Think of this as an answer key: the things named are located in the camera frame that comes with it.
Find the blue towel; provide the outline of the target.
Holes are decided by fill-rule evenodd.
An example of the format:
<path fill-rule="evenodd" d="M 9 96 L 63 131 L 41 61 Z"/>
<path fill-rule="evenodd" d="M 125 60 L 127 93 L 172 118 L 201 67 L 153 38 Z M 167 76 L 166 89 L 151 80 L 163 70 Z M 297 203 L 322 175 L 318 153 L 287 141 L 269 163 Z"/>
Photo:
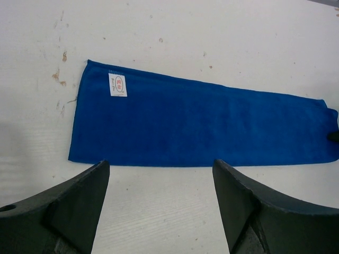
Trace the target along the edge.
<path fill-rule="evenodd" d="M 231 88 L 89 60 L 69 160 L 117 166 L 322 164 L 338 159 L 324 100 Z"/>

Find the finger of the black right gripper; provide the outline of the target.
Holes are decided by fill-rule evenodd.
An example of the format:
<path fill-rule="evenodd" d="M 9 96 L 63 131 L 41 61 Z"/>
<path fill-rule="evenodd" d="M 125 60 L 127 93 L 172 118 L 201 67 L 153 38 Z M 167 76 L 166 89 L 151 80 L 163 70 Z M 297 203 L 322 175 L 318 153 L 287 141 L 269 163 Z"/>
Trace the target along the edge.
<path fill-rule="evenodd" d="M 333 142 L 339 142 L 339 131 L 331 132 L 327 135 L 327 139 Z"/>

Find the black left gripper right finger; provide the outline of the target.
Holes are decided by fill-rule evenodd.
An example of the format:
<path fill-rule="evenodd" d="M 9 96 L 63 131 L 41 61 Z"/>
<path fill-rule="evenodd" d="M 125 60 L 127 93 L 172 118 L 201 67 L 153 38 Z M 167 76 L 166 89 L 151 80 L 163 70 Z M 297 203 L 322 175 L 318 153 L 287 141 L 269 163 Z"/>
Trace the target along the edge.
<path fill-rule="evenodd" d="M 212 173 L 230 253 L 338 253 L 338 209 L 280 193 L 222 160 Z"/>

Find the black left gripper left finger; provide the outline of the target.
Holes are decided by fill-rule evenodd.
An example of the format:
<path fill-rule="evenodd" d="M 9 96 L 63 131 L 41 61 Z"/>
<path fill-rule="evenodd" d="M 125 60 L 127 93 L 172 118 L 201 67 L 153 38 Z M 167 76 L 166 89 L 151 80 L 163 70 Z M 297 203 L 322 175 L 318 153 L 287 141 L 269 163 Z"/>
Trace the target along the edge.
<path fill-rule="evenodd" d="M 1 253 L 91 253 L 110 177 L 101 161 L 77 176 L 1 207 Z"/>

